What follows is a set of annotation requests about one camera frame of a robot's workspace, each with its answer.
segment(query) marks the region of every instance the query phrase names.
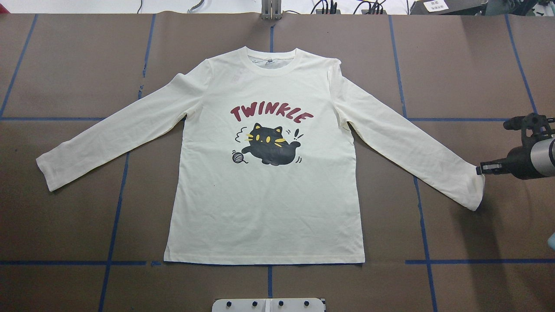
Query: red letter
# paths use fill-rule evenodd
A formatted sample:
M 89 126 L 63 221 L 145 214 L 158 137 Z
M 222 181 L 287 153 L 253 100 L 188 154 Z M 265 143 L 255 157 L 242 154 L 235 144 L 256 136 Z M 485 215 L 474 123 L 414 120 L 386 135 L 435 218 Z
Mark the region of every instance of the red letter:
M 241 105 L 241 110 L 243 111 L 243 114 L 245 114 L 245 117 L 251 117 L 254 115 L 254 113 L 256 112 L 256 105 L 258 103 L 257 102 L 253 102 L 250 105 L 250 108 L 244 107 L 243 105 Z
M 302 119 L 311 118 L 311 117 L 314 117 L 314 116 L 312 114 L 309 114 L 309 113 L 302 113 L 302 114 L 298 115 L 295 118 L 295 120 L 293 120 L 293 121 L 296 122 L 296 123 L 301 123 Z
M 273 114 L 276 110 L 276 108 L 278 107 L 279 102 L 275 102 L 274 104 L 272 104 L 272 102 L 268 102 L 266 105 L 266 112 L 264 114 Z
M 235 118 L 237 118 L 237 121 L 240 122 L 241 121 L 241 116 L 239 116 L 239 106 L 237 106 L 236 108 L 232 109 L 231 114 L 235 115 Z
M 264 109 L 264 101 L 260 102 L 258 106 L 258 115 L 262 115 L 262 110 Z
M 279 107 L 279 109 L 276 112 L 276 116 L 281 114 L 283 117 L 285 117 L 285 112 L 287 112 L 288 110 L 290 110 L 291 108 L 288 107 L 289 103 L 283 103 L 281 104 L 281 106 Z
M 296 114 L 298 111 L 300 111 L 301 109 L 298 107 L 295 107 L 292 111 L 289 112 L 289 114 L 287 114 L 287 118 L 289 119 L 293 119 L 293 115 Z

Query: white label sticker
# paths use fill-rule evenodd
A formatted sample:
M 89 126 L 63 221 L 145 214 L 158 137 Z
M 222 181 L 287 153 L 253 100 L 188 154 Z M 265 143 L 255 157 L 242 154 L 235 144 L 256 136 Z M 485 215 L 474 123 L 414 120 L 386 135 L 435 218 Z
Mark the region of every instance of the white label sticker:
M 449 9 L 444 0 L 434 0 L 424 2 L 424 6 L 428 12 L 437 12 Z

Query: crew neckline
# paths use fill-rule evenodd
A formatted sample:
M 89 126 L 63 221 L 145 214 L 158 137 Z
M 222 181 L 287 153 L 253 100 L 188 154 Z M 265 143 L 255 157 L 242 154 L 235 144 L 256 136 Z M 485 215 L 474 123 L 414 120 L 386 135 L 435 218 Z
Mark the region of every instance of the crew neckline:
M 239 49 L 239 54 L 243 64 L 252 72 L 262 75 L 262 76 L 281 76 L 293 71 L 299 64 L 300 58 L 302 56 L 302 50 L 295 48 L 293 51 L 289 52 L 261 52 L 249 49 L 247 47 L 242 47 Z M 276 59 L 276 58 L 292 58 L 291 63 L 280 67 L 280 68 L 261 68 L 251 62 L 249 56 L 261 59 Z

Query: shirt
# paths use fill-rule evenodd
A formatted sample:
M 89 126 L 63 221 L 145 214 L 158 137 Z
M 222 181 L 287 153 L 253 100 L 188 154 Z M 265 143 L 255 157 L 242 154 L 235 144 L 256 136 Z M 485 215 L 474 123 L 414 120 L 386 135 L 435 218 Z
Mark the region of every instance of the shirt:
M 340 64 L 300 49 L 212 57 L 37 164 L 54 191 L 186 117 L 165 261 L 363 263 L 349 124 L 384 157 L 476 210 L 485 179 L 475 166 L 343 77 Z

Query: black cat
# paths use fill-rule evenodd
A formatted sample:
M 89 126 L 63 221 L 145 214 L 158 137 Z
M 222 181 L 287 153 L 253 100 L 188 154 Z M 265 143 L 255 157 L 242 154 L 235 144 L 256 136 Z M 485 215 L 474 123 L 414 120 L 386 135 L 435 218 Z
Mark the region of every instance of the black cat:
M 287 165 L 295 159 L 295 149 L 301 143 L 294 141 L 291 144 L 281 135 L 282 127 L 275 129 L 262 127 L 259 123 L 254 124 L 248 141 L 250 146 L 242 149 L 242 153 L 251 153 L 254 157 L 262 159 L 263 164 L 274 166 Z

